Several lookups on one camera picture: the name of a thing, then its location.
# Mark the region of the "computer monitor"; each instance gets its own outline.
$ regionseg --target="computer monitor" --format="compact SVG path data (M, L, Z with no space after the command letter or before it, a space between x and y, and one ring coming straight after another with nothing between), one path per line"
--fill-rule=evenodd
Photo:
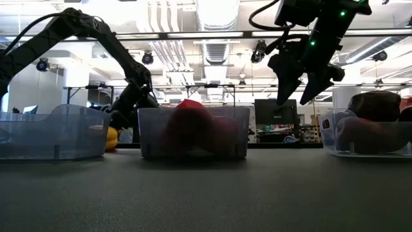
M36 114L38 106L24 107L23 114Z
M296 100L287 100L282 106L276 99L255 99L256 124L299 124Z

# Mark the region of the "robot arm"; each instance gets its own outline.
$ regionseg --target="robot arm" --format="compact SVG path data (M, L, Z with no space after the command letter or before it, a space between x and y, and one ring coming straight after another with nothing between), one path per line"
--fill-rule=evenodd
M96 38L124 70L129 84L112 105L112 127L130 127L130 114L136 104L139 108L158 107L156 99L149 95L152 91L150 71L132 58L105 22L73 8L65 9L42 32L0 57L0 99L16 74L57 43L74 35Z

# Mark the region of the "yellow object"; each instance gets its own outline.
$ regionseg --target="yellow object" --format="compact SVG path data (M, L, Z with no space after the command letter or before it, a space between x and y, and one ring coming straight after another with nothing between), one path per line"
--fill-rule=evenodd
M117 137L118 137L117 130L112 127L109 127L108 139L106 140L106 148L105 148L106 151L112 150L113 148L116 147L116 145L118 144Z

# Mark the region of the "clear plastic bin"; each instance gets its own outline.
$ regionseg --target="clear plastic bin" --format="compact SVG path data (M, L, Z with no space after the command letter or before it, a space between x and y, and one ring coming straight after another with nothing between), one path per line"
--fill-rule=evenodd
M412 158L412 122L371 122L350 110L319 117L323 148L340 157Z
M0 160L75 160L104 154L110 115L60 105L50 115L0 113Z
M243 158L248 108L146 108L138 110L143 157Z

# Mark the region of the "gray table surface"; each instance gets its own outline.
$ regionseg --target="gray table surface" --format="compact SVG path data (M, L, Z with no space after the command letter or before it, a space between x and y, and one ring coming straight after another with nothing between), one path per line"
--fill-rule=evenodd
M0 164L0 231L412 231L410 162L312 149L175 163L139 152Z

